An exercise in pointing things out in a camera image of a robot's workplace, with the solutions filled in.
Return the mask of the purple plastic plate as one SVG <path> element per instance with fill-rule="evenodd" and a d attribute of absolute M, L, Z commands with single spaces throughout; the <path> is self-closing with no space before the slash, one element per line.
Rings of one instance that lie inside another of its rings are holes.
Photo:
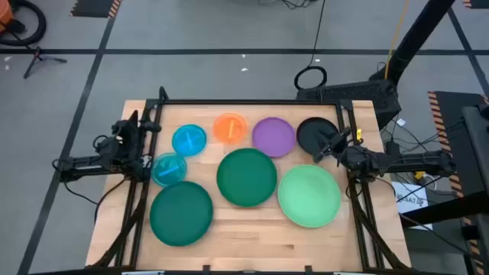
<path fill-rule="evenodd" d="M 260 120 L 252 131 L 252 145 L 269 157 L 283 157 L 294 148 L 296 133 L 293 126 L 282 118 Z"/>

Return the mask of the black aluminium table frame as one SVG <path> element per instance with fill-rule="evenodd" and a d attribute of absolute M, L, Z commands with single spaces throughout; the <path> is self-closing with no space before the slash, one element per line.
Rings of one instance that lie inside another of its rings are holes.
<path fill-rule="evenodd" d="M 173 151 L 171 139 L 181 125 L 196 124 L 207 133 L 207 144 L 201 154 L 187 160 L 186 180 L 202 185 L 212 197 L 214 219 L 199 241 L 185 247 L 171 247 L 155 237 L 150 228 L 149 211 L 154 197 L 161 191 L 156 183 L 139 183 L 135 187 L 134 204 L 147 187 L 147 205 L 142 225 L 128 236 L 122 264 L 135 263 L 137 270 L 244 271 L 363 271 L 357 227 L 351 203 L 345 197 L 348 177 L 345 168 L 337 167 L 329 157 L 320 166 L 329 171 L 342 190 L 341 208 L 336 219 L 321 228 L 304 228 L 291 222 L 281 211 L 276 192 L 255 208 L 232 205 L 219 192 L 216 172 L 226 154 L 240 147 L 251 146 L 250 131 L 256 122 L 266 117 L 281 117 L 296 127 L 306 118 L 323 117 L 338 126 L 334 105 L 293 100 L 189 100 L 170 99 L 163 106 L 155 155 Z M 352 103 L 357 126 L 363 130 L 364 146 L 382 150 L 377 120 L 371 102 Z M 239 144 L 223 144 L 212 134 L 214 120 L 222 114 L 235 113 L 247 122 L 247 134 Z M 121 230 L 129 188 L 123 183 L 103 202 L 94 228 L 86 265 L 95 264 L 108 250 Z M 410 266 L 406 241 L 397 214 L 393 190 L 376 180 L 369 187 L 377 230 L 389 248 Z"/>

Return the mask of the black plastic plate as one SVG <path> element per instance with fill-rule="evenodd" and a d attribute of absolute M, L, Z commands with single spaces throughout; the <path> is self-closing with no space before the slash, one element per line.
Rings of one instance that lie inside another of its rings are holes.
<path fill-rule="evenodd" d="M 329 120 L 311 117 L 300 123 L 296 130 L 296 140 L 305 152 L 314 155 L 338 133 L 337 127 Z"/>

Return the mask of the black tripod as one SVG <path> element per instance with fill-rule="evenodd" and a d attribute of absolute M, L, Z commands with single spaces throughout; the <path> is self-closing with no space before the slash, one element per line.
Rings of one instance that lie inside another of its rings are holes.
<path fill-rule="evenodd" d="M 38 63 L 41 63 L 44 61 L 55 61 L 58 63 L 67 63 L 67 60 L 65 60 L 65 59 L 62 59 L 59 57 L 48 56 L 48 55 L 42 54 L 41 51 L 42 51 L 42 49 L 40 47 L 36 47 L 36 49 L 34 51 L 34 56 L 33 56 L 30 64 L 28 65 L 28 68 L 26 69 L 26 71 L 23 75 L 24 79 L 27 79 L 31 75 L 31 73 L 33 72 L 34 66 Z"/>

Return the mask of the orange vacuum cleaner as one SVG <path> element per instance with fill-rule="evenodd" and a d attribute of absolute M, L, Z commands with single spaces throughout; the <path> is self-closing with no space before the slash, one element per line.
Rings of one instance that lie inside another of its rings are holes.
<path fill-rule="evenodd" d="M 0 0 L 0 33 L 5 30 L 5 27 L 12 19 L 11 4 L 8 0 Z"/>

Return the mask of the hazard striped floor mat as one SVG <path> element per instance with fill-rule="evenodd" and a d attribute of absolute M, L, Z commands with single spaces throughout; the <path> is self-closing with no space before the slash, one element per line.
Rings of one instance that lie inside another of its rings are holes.
<path fill-rule="evenodd" d="M 85 18 L 114 18 L 121 0 L 76 0 L 70 15 Z"/>

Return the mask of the light green plastic plate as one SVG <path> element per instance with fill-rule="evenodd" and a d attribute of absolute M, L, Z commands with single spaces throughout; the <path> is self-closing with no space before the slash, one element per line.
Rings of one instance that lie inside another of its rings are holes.
<path fill-rule="evenodd" d="M 341 206 L 341 190 L 334 176 L 313 165 L 288 170 L 280 180 L 277 198 L 284 215 L 304 228 L 331 223 Z"/>

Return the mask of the black cabinet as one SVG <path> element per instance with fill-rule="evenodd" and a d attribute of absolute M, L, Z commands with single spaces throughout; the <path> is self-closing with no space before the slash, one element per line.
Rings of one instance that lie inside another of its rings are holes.
<path fill-rule="evenodd" d="M 489 195 L 489 105 L 468 106 L 461 112 L 485 191 Z"/>

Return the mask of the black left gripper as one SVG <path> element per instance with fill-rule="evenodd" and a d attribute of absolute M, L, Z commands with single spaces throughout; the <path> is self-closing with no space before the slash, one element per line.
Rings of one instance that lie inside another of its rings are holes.
<path fill-rule="evenodd" d="M 142 152 L 143 139 L 138 123 L 138 110 L 133 111 L 128 119 L 114 123 L 114 139 L 117 142 L 118 153 Z M 145 131 L 152 133 L 159 133 L 162 129 L 154 121 L 146 121 L 143 126 Z"/>

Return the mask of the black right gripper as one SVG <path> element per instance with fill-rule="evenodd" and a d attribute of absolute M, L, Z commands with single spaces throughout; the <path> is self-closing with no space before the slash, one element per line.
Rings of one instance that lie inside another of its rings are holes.
<path fill-rule="evenodd" d="M 334 157 L 336 160 L 340 158 L 341 153 L 348 146 L 347 137 L 350 133 L 350 127 L 346 127 L 344 131 L 337 131 L 334 134 L 327 134 L 319 130 L 320 137 L 325 138 L 325 141 L 322 144 L 319 143 L 319 152 L 313 155 L 315 163 L 320 163 L 327 157 Z"/>

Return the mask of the dark green plastic plate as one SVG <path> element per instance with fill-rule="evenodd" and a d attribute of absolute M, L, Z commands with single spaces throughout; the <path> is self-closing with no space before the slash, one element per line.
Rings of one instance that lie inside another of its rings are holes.
<path fill-rule="evenodd" d="M 180 182 L 163 188 L 151 204 L 150 226 L 164 244 L 182 247 L 198 241 L 213 220 L 213 204 L 197 183 Z"/>
<path fill-rule="evenodd" d="M 255 207 L 267 201 L 277 186 L 277 168 L 263 152 L 241 148 L 226 155 L 217 169 L 221 194 L 232 204 Z"/>

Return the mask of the white paper sheet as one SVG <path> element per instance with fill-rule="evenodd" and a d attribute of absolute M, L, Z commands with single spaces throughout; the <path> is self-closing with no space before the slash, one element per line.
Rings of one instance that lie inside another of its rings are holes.
<path fill-rule="evenodd" d="M 425 208 L 429 205 L 425 189 L 419 189 L 410 194 L 411 191 L 419 187 L 414 184 L 392 182 L 395 189 L 397 209 L 399 213 L 410 212 L 417 209 Z"/>

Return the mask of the black crossbeam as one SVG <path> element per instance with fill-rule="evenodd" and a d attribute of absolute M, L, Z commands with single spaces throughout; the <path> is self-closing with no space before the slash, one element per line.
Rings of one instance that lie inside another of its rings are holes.
<path fill-rule="evenodd" d="M 475 192 L 422 209 L 401 213 L 400 219 L 404 228 L 410 228 L 477 214 L 489 215 L 489 194 L 487 192 Z"/>

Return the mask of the hazard striped black platform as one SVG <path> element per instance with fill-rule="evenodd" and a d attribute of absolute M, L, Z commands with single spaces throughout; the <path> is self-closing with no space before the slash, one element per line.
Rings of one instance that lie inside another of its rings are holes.
<path fill-rule="evenodd" d="M 489 99 L 457 92 L 429 92 L 428 96 L 440 146 L 452 155 L 456 165 L 455 175 L 449 177 L 455 198 L 486 192 L 461 110 L 489 105 Z M 458 220 L 461 238 L 468 248 L 465 256 L 468 274 L 489 275 L 489 215 L 470 215 Z"/>

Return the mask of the translucent orange plastic plate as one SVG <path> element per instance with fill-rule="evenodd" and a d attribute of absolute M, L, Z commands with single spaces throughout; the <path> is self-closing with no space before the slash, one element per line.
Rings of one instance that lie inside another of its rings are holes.
<path fill-rule="evenodd" d="M 248 133 L 248 123 L 239 114 L 224 113 L 214 120 L 212 131 L 214 137 L 223 144 L 239 144 Z"/>

